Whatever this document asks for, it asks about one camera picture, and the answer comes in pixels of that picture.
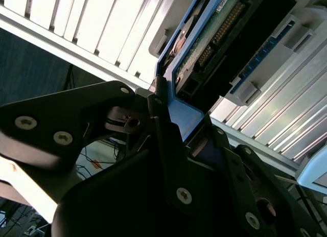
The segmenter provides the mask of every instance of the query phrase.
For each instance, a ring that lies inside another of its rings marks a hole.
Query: black cable
[[[105,161],[94,161],[90,157],[87,156],[87,149],[85,147],[85,154],[80,153],[81,155],[85,156],[86,160],[91,163],[99,163],[99,164],[115,164],[115,162],[105,162]]]
[[[12,230],[12,228],[16,225],[16,223],[23,217],[23,212],[26,210],[27,206],[25,206],[24,210],[20,214],[20,217],[16,220],[16,222],[11,226],[11,228],[4,234],[4,237]]]
[[[14,213],[21,207],[21,204],[18,203],[14,203],[13,206],[10,208],[10,210],[7,213],[7,216],[5,216],[5,218],[0,222],[0,228],[2,227],[2,225],[5,223],[5,221],[7,219],[11,219],[11,217],[14,215]]]
[[[80,164],[77,164],[76,166],[78,166],[78,167],[81,167],[81,168],[83,168],[83,169],[85,169],[89,174],[90,174],[90,176],[92,176],[92,174],[88,171],[88,169],[85,167],[85,166],[83,166],[83,165],[80,165]]]
[[[81,172],[78,171],[77,174],[78,175],[81,175],[82,177],[84,177],[84,179],[86,179],[86,177],[83,175],[83,173],[81,173]]]
[[[73,65],[71,64],[71,65],[69,65],[69,68],[67,71],[67,76],[66,76],[65,84],[63,86],[63,90],[68,90],[68,85],[71,81],[72,70],[73,70]]]
[[[72,80],[73,80],[73,88],[75,89],[76,88],[76,85],[75,85],[75,77],[74,77],[73,68],[72,68]]]
[[[308,203],[308,201],[307,201],[307,199],[306,199],[304,193],[302,192],[302,189],[301,189],[298,185],[295,186],[295,188],[296,188],[296,190],[298,191],[298,194],[300,195],[300,197],[301,197],[303,203],[305,204],[305,206],[306,206],[306,208],[307,208],[307,210],[308,210],[310,216],[312,217],[312,219],[313,219],[316,223],[318,223],[318,219],[316,218],[315,214],[313,213],[313,211],[312,211],[312,209],[311,209],[311,207],[310,207],[310,205],[309,205],[309,203]]]

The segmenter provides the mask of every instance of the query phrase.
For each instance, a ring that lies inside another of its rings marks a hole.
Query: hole
[[[29,121],[29,120],[21,120],[20,123],[21,123],[22,125],[29,125],[29,126],[32,124],[32,122]]]
[[[140,124],[140,121],[139,121],[138,119],[136,119],[136,118],[132,119],[132,120],[128,123],[128,125],[129,125],[130,127],[136,127],[136,126],[138,126],[139,124]]]
[[[241,176],[237,175],[236,177],[240,182],[243,182],[243,178]]]
[[[257,200],[256,205],[263,221],[267,225],[273,225],[276,221],[276,211],[272,204],[265,198]]]
[[[249,217],[252,224],[256,224],[256,220],[253,217]]]
[[[68,141],[68,137],[66,135],[59,135],[58,138],[60,140],[65,140],[65,141]]]

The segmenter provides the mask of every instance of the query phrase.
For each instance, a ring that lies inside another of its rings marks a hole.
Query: black plastic part
[[[0,154],[41,169],[67,171],[85,145],[112,134],[104,128],[107,111],[129,106],[134,97],[126,84],[111,81],[0,107]],[[32,117],[37,126],[18,128],[15,119],[20,116]],[[58,131],[71,134],[72,143],[56,143]]]
[[[177,96],[192,106],[207,113],[219,96],[225,96],[231,89],[230,82],[236,77],[261,45],[272,34],[278,24],[293,8],[295,0],[249,0],[241,18],[227,34],[228,37],[217,47],[216,53],[207,60],[205,66],[195,70],[201,79],[197,91],[182,90]]]
[[[249,149],[251,154],[246,153],[245,148]],[[310,236],[316,236],[317,233],[325,236],[320,226],[282,186],[250,147],[239,145],[234,152],[253,172],[254,178],[250,180],[250,185],[255,199],[269,199],[273,206],[276,213],[273,230],[277,236],[303,236],[300,229],[305,229]]]

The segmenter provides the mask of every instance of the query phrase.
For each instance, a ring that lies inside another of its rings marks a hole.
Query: cable
[[[11,228],[4,234],[4,237],[12,230],[12,228],[16,225],[16,223],[23,217],[23,212],[26,210],[27,206],[25,206],[24,210],[20,214],[20,217],[17,219],[17,221],[11,226]]]
[[[88,169],[85,166],[80,165],[80,164],[77,164],[76,166],[85,169],[90,174],[90,176],[92,176],[92,174],[88,171]]]
[[[87,156],[87,150],[85,147],[85,154],[80,153],[81,155],[85,156],[86,160],[91,162],[91,163],[99,163],[99,164],[115,164],[115,162],[105,162],[105,161],[94,161],[90,157]]]
[[[73,79],[73,88],[75,89],[76,86],[75,86],[75,77],[74,77],[74,71],[73,71],[73,68],[72,68],[72,79]]]
[[[86,177],[83,175],[83,173],[77,171],[77,174],[78,174],[78,175],[81,175],[84,179],[86,179]]]
[[[14,213],[21,207],[21,204],[18,203],[14,203],[13,206],[10,208],[10,210],[8,211],[8,216],[9,217],[5,217],[1,222],[0,222],[0,228],[2,227],[2,225],[8,220],[11,219],[12,216],[14,215]]]
[[[316,218],[315,214],[313,213],[313,211],[312,211],[312,209],[311,209],[311,207],[310,207],[310,205],[309,205],[309,203],[308,203],[308,201],[307,201],[307,199],[306,199],[306,197],[305,197],[302,189],[298,185],[295,186],[295,188],[298,191],[298,194],[300,195],[303,203],[305,204],[305,206],[306,206],[306,208],[308,210],[308,213],[310,214],[311,218],[313,219],[313,221],[315,221],[316,223],[318,223],[318,219]]]

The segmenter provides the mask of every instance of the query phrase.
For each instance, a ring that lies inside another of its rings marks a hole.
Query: blue panel
[[[275,48],[275,46],[281,41],[281,39],[290,31],[295,22],[290,21],[288,25],[281,31],[276,37],[269,37],[267,41],[261,46],[257,53],[250,59],[248,64],[239,73],[240,81],[230,91],[230,94],[234,94],[237,89],[243,84],[243,82],[250,76],[251,73],[258,67],[258,65],[265,59],[265,57]]]
[[[319,177],[327,173],[327,145],[322,147],[314,156],[309,160],[303,170],[298,174],[296,173],[297,182],[303,186],[313,189],[318,192],[327,194],[326,187],[314,183]]]
[[[201,33],[202,29],[210,19],[211,15],[214,13],[215,9],[219,5],[221,0],[210,0],[206,8],[204,9],[202,15],[200,16],[199,20],[195,24],[193,30],[191,31],[189,37],[187,38],[185,44],[183,45],[182,49],[180,50],[179,54],[175,57],[173,62],[168,67],[167,71],[165,72],[164,77],[166,77],[168,81],[168,108],[171,116],[172,122],[176,123],[179,126],[180,133],[182,135],[183,140],[185,140],[189,134],[195,129],[195,127],[199,124],[199,122],[203,119],[204,114],[190,106],[189,104],[185,103],[184,101],[178,99],[175,93],[175,73],[182,63],[184,57],[187,55],[189,50],[191,49],[192,45],[194,44],[195,40]],[[188,12],[184,16],[182,23],[178,26],[176,32],[174,33],[172,39],[167,44],[165,50],[163,51],[162,55],[160,56],[157,68],[160,62],[163,60],[164,55],[167,53],[168,48],[171,44],[174,43],[174,39],[178,34],[180,28],[182,27],[184,21],[188,17],[191,12],[192,7],[194,6],[196,0],[192,2]]]

